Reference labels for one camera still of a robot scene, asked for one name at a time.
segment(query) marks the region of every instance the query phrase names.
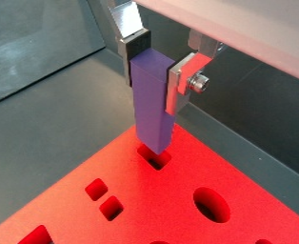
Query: rectangular hole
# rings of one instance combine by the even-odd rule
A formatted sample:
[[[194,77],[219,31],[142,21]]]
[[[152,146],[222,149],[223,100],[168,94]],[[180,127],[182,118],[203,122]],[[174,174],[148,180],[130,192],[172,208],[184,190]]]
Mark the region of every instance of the rectangular hole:
[[[100,211],[103,212],[108,221],[115,220],[115,218],[123,212],[123,204],[120,200],[115,196],[111,196],[108,200],[102,204]]]
[[[40,225],[17,244],[54,244],[48,230]]]
[[[162,154],[156,154],[147,145],[143,145],[138,153],[144,157],[144,159],[148,161],[148,163],[154,166],[154,168],[160,171],[168,162],[172,160],[172,156],[168,154],[167,151],[164,151]]]
[[[102,179],[96,179],[94,183],[86,188],[86,192],[94,201],[98,201],[108,192],[108,187]]]

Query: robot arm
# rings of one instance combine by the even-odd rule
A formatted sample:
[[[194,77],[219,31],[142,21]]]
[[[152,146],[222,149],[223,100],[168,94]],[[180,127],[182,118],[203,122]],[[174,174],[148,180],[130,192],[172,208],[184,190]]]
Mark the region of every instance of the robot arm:
[[[172,140],[176,112],[188,102],[190,91],[206,90],[203,68],[226,46],[191,30],[188,45],[196,51],[175,62],[150,50],[151,34],[136,3],[102,0],[102,5],[116,33],[126,83],[134,88],[138,136],[160,154]]]

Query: purple block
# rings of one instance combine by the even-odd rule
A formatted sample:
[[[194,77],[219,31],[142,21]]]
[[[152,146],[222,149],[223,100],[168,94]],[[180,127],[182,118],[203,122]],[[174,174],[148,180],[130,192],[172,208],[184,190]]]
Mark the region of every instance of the purple block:
[[[154,49],[131,60],[138,137],[156,154],[171,144],[176,121],[166,112],[167,73],[174,63]]]

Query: red surface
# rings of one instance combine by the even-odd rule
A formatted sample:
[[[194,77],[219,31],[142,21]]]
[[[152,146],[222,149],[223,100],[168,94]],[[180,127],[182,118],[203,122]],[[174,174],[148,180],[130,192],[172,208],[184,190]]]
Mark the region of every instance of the red surface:
[[[180,126],[174,137],[160,160],[127,131],[0,225],[0,244],[299,244],[299,215]]]

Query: circular hole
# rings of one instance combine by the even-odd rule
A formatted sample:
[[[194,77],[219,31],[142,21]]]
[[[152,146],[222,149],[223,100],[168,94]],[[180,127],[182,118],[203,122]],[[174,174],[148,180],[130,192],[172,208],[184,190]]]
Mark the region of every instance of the circular hole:
[[[256,242],[256,244],[272,244],[270,240],[262,239]]]
[[[226,223],[230,221],[231,208],[220,194],[210,188],[200,187],[195,190],[194,198],[199,211],[210,220],[216,223]]]

